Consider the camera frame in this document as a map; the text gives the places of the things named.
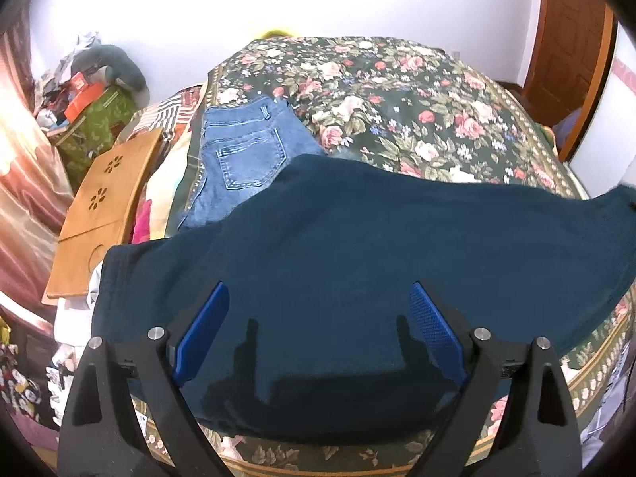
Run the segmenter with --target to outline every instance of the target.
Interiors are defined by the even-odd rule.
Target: blue jeans
[[[300,154],[325,152],[287,101],[264,95],[238,107],[209,107],[201,145],[204,182],[179,229],[227,217]]]

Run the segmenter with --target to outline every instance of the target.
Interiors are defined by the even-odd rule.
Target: pink satin curtain
[[[72,192],[33,117],[28,18],[25,9],[0,38],[0,291],[47,317],[41,298]]]

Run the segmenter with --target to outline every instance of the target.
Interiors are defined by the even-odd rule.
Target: brown door
[[[583,105],[599,58],[604,15],[604,0],[542,0],[524,87],[536,122],[553,126]]]

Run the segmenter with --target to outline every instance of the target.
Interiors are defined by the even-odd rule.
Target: silver bolt
[[[552,344],[550,344],[550,340],[547,337],[538,337],[537,346],[540,347],[542,350],[548,350],[549,347],[552,346]]]
[[[102,345],[102,338],[101,337],[93,337],[91,338],[90,341],[88,341],[88,347],[91,350],[94,350],[98,347],[100,347]]]
[[[148,330],[148,338],[153,341],[156,341],[157,339],[163,337],[163,334],[165,334],[165,330],[160,326],[154,326],[150,330]]]
[[[480,341],[487,341],[491,338],[491,331],[487,328],[475,328],[475,331],[473,333],[475,334],[475,337],[477,337]]]

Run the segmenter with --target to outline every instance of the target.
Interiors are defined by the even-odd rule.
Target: floral bedspread
[[[185,169],[171,195],[162,235],[176,232],[178,217],[192,204],[202,179],[203,110],[239,105],[262,94],[287,98],[330,155],[432,180],[521,184],[581,198],[542,129],[506,90],[443,51],[421,44],[363,37],[254,41],[210,71],[204,88],[190,123],[188,152],[173,151]],[[562,359],[581,425],[598,406],[618,353],[631,337],[633,302],[634,287],[589,338]],[[505,399],[493,405],[471,462],[488,454],[504,407]],[[136,401],[136,408],[147,414],[144,403]],[[425,431],[372,446],[310,446],[229,438],[202,429],[236,475],[259,476],[404,475],[433,435]],[[146,440],[155,456],[169,461],[151,419]]]

